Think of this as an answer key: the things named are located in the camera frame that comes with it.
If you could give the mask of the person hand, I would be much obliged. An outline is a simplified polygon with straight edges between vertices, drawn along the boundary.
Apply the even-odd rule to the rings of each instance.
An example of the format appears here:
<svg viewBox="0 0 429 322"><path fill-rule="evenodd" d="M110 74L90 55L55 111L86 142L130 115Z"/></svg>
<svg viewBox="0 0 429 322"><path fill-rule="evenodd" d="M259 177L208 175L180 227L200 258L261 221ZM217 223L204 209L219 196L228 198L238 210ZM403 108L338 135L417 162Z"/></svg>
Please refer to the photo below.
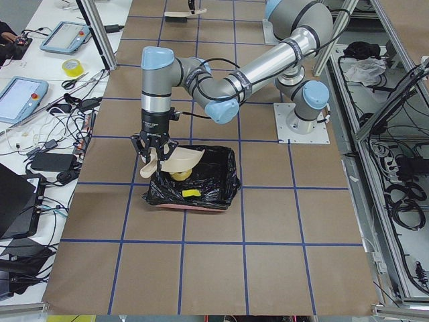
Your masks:
<svg viewBox="0 0 429 322"><path fill-rule="evenodd" d="M1 37L8 42L14 42L17 39L17 36L11 32L2 32Z"/></svg>

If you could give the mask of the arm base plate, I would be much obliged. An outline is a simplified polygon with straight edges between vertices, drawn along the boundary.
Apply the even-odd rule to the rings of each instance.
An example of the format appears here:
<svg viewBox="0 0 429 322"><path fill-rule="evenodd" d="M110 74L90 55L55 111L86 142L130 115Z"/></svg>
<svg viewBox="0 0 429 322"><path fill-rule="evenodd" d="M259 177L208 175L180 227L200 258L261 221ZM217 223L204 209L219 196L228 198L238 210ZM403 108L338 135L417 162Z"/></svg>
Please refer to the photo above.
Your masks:
<svg viewBox="0 0 429 322"><path fill-rule="evenodd" d="M281 42L273 32L273 24L268 19L262 20L263 37L265 45L275 46Z"/></svg>
<svg viewBox="0 0 429 322"><path fill-rule="evenodd" d="M323 112L319 111L316 120L303 121L295 114L295 106L294 103L273 104L278 142L281 144L329 144Z"/></svg>

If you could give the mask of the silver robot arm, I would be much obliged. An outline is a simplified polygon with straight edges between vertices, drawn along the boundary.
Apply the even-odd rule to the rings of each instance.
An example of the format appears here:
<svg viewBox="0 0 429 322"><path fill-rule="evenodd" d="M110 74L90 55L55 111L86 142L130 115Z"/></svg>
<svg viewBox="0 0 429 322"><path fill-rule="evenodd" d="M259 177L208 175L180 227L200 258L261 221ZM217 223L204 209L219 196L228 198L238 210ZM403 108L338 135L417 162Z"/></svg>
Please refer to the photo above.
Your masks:
<svg viewBox="0 0 429 322"><path fill-rule="evenodd" d="M182 87L215 123L230 122L242 103L268 83L287 95L295 105L301 132L313 124L326 107L329 91L325 84L305 77L303 61L319 54L332 41L332 15L319 1L268 1L265 16L277 38L276 46L215 79L208 62L179 58L169 48L147 46L141 57L141 132L131 139L144 166L141 175L154 172L186 172L194 168L202 154L181 148L169 136L169 125L178 118L171 105L172 89Z"/></svg>

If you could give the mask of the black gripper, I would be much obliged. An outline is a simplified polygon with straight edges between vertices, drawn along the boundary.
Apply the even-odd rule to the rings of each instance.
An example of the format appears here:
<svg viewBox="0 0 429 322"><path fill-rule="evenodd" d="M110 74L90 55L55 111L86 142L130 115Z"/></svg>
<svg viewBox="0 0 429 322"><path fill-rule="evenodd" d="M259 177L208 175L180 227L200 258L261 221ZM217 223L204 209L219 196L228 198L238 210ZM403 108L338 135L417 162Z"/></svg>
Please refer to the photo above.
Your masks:
<svg viewBox="0 0 429 322"><path fill-rule="evenodd" d="M177 121L178 113L174 107L165 112L151 112L141 110L141 131L130 137L136 153L145 164L151 161L151 150L155 148L158 161L157 171L162 170L162 162L172 156L178 143L170 139L170 121Z"/></svg>

